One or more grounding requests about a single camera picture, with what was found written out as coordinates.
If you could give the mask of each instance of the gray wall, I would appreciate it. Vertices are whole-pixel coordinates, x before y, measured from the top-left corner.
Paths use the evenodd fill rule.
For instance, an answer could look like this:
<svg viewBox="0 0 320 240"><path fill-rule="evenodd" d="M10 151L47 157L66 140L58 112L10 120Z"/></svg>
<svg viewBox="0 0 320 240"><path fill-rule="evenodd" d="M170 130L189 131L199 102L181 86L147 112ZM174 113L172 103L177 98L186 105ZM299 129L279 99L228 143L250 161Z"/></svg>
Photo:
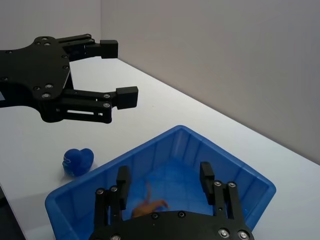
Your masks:
<svg viewBox="0 0 320 240"><path fill-rule="evenodd" d="M103 0L102 38L119 41L125 62L319 164L319 9L319 0Z"/></svg>
<svg viewBox="0 0 320 240"><path fill-rule="evenodd" d="M2 0L0 49L23 48L36 37L90 33L101 39L101 0Z"/></svg>

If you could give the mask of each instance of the white tabletop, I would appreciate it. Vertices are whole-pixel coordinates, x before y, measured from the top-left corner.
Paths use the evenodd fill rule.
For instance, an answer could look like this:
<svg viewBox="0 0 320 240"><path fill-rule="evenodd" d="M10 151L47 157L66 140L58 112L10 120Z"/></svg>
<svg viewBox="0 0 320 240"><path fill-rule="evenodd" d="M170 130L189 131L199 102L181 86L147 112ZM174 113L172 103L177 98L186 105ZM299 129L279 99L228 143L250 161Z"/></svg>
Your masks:
<svg viewBox="0 0 320 240"><path fill-rule="evenodd" d="M0 109L0 184L27 239L54 239L45 198L70 181L62 168L65 151L90 148L101 166L176 125L207 137L275 184L253 231L256 240L318 239L319 165L118 59L73 62L71 71L79 90L138 86L138 106L114 109L111 124L46 123L32 108Z"/></svg>

